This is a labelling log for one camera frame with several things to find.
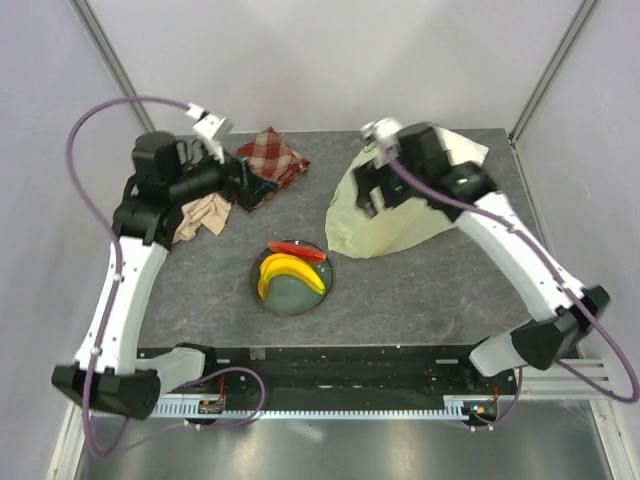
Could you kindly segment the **red watermelon slice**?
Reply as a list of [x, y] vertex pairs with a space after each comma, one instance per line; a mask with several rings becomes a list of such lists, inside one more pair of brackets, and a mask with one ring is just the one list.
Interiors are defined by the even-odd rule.
[[300, 243], [269, 242], [268, 248], [273, 253], [292, 255], [306, 261], [310, 265], [321, 264], [327, 258], [326, 254], [322, 250], [316, 247], [302, 245]]

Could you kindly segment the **red plaid cloth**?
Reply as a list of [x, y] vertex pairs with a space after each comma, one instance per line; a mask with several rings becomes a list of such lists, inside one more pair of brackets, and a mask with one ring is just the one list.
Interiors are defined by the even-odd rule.
[[307, 175], [310, 168], [310, 161], [286, 144], [272, 127], [266, 128], [253, 140], [240, 146], [236, 154], [249, 160], [255, 174], [277, 184], [276, 191], [268, 194], [250, 211], [276, 198]]

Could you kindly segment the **blue ceramic plate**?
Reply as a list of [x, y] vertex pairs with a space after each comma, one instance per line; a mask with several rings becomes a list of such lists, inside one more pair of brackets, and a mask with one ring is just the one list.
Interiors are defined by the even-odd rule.
[[[303, 240], [271, 242], [300, 243]], [[249, 285], [256, 301], [265, 310], [280, 316], [297, 316], [319, 306], [334, 286], [334, 270], [327, 258], [317, 265], [287, 254], [273, 253], [267, 247], [256, 257], [249, 273]]]

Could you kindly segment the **beige cloth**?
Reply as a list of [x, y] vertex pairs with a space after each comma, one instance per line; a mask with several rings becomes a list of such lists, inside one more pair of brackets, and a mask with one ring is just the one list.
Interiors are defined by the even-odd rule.
[[186, 203], [181, 207], [183, 219], [176, 229], [173, 243], [193, 240], [201, 227], [219, 235], [226, 225], [231, 209], [232, 204], [219, 193]]

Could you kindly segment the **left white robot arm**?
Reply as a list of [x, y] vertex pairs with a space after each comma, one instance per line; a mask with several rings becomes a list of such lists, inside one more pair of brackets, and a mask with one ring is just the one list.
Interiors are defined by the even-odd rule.
[[203, 144], [202, 157], [183, 162], [182, 140], [168, 132], [139, 137], [131, 152], [134, 173], [108, 222], [114, 241], [99, 303], [72, 363], [57, 365], [52, 385], [93, 411], [144, 420], [158, 399], [184, 384], [208, 393], [219, 382], [212, 347], [181, 343], [150, 359], [138, 356], [150, 293], [183, 220], [183, 205], [220, 194], [245, 211], [274, 192], [248, 160]]

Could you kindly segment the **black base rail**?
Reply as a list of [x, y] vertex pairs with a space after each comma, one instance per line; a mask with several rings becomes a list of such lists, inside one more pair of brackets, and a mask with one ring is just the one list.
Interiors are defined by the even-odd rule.
[[485, 378], [467, 345], [218, 348], [207, 373], [220, 379], [176, 388], [178, 394], [222, 394], [234, 409], [436, 409], [447, 396], [505, 398], [517, 390], [507, 370]]

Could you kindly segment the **left aluminium frame post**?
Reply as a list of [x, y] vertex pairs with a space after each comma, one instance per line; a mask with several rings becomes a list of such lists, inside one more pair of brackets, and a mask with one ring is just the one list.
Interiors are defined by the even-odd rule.
[[88, 0], [70, 0], [69, 3], [101, 57], [103, 64], [107, 68], [119, 92], [125, 97], [136, 97], [138, 92], [91, 2]]

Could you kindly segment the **aluminium frame post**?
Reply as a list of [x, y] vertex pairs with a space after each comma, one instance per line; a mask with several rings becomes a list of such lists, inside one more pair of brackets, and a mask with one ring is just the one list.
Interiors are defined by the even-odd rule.
[[580, 36], [600, 5], [599, 0], [581, 0], [566, 26], [553, 53], [546, 63], [524, 107], [518, 115], [514, 126], [508, 133], [510, 144], [515, 147], [523, 137], [527, 127], [549, 93], [554, 81], [559, 76]]
[[91, 2], [88, 0], [70, 0], [69, 3], [101, 57], [103, 64], [107, 68], [119, 92], [125, 97], [136, 97], [138, 92]]

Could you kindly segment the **pale green plastic bag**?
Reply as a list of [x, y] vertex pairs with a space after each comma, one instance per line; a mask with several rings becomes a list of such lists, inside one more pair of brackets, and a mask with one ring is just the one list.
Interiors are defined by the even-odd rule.
[[449, 230], [453, 224], [421, 199], [410, 198], [394, 209], [384, 207], [382, 194], [372, 192], [378, 214], [369, 218], [356, 205], [353, 170], [376, 157], [366, 145], [352, 160], [329, 204], [325, 234], [331, 251], [353, 259], [369, 259], [410, 249]]

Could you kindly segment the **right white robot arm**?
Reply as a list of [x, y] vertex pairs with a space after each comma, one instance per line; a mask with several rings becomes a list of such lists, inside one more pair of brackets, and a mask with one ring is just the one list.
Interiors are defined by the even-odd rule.
[[373, 158], [353, 169], [356, 206], [368, 217], [379, 210], [371, 193], [394, 209], [415, 198], [441, 212], [489, 256], [524, 302], [529, 321], [477, 343], [458, 381], [477, 394], [494, 376], [516, 367], [546, 370], [592, 330], [610, 297], [585, 287], [549, 255], [514, 212], [481, 158], [447, 146], [444, 132], [422, 122], [407, 127], [392, 118], [361, 129]]

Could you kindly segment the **right aluminium frame post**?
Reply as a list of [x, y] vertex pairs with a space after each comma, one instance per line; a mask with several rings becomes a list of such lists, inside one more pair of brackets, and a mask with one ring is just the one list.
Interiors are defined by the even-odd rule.
[[559, 76], [580, 36], [600, 5], [599, 0], [581, 0], [566, 26], [553, 53], [546, 63], [524, 107], [518, 115], [514, 126], [508, 133], [510, 144], [515, 147], [523, 137], [527, 127], [549, 93], [554, 81]]

